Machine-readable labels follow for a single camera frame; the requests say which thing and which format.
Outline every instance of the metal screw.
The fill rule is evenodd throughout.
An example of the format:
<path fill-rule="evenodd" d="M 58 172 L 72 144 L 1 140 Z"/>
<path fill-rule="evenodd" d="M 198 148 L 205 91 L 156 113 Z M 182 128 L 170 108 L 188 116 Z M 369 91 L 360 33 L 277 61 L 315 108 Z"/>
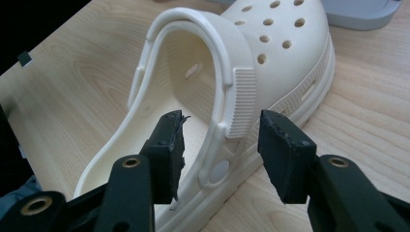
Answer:
<path fill-rule="evenodd" d="M 130 158 L 123 161 L 123 166 L 127 168 L 138 166 L 141 163 L 141 160 Z"/>
<path fill-rule="evenodd" d="M 49 196 L 36 197 L 21 208 L 21 214 L 24 216 L 33 216 L 46 210 L 52 203 L 52 198 Z"/>
<path fill-rule="evenodd" d="M 328 162 L 336 167 L 348 167 L 349 163 L 345 159 L 340 158 L 329 158 Z"/>

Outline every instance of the white clog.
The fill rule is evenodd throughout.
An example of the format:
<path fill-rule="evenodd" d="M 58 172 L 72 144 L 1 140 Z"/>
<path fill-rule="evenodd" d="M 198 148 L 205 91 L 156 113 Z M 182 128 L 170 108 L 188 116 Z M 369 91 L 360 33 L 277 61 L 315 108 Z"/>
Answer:
<path fill-rule="evenodd" d="M 261 164 L 262 109 L 301 126 L 330 88 L 335 55 L 320 0 L 239 0 L 216 15 L 176 8 L 151 25 L 130 112 L 84 170 L 74 196 L 138 154 L 162 114 L 181 109 L 186 167 L 179 201 L 156 206 L 158 231 L 197 231 Z"/>

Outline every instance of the table surface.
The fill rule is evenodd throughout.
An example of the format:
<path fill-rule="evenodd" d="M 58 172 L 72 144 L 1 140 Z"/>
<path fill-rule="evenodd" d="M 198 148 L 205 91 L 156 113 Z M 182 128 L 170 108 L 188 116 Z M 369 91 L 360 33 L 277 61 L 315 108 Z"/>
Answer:
<path fill-rule="evenodd" d="M 42 187 L 72 199 L 77 181 L 126 116 L 145 35 L 166 9 L 221 14 L 197 0 L 93 0 L 0 77 L 0 103 Z M 410 3 L 374 31 L 330 27 L 336 73 L 303 131 L 318 155 L 356 162 L 374 185 L 410 202 Z M 309 231 L 306 205 L 283 205 L 263 167 L 203 231 Z"/>

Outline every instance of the wood grain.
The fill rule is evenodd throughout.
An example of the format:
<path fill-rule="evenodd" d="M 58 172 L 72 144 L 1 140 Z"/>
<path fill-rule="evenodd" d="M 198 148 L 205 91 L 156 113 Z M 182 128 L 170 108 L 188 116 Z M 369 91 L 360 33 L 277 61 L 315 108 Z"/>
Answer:
<path fill-rule="evenodd" d="M 318 154 L 350 158 L 380 190 L 410 202 L 410 4 L 374 31 L 331 27 L 336 74 L 303 130 Z M 127 114 L 147 30 L 173 7 L 208 1 L 94 0 L 0 77 L 0 103 L 45 190 L 68 199 Z M 283 205 L 263 167 L 203 231 L 310 231 L 306 205 Z"/>

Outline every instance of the black bracket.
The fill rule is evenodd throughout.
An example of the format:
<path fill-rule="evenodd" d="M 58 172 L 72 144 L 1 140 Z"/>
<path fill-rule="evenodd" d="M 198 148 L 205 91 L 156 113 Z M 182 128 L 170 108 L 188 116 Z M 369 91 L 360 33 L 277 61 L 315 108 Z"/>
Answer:
<path fill-rule="evenodd" d="M 186 120 L 181 110 L 164 114 L 139 155 L 116 160 L 105 185 L 70 202 L 56 191 L 18 201 L 0 231 L 155 231 L 154 204 L 178 200 Z"/>
<path fill-rule="evenodd" d="M 285 116 L 262 110 L 258 152 L 283 203 L 305 204 L 313 231 L 410 231 L 410 204 L 378 191 L 352 160 L 316 156 Z"/>

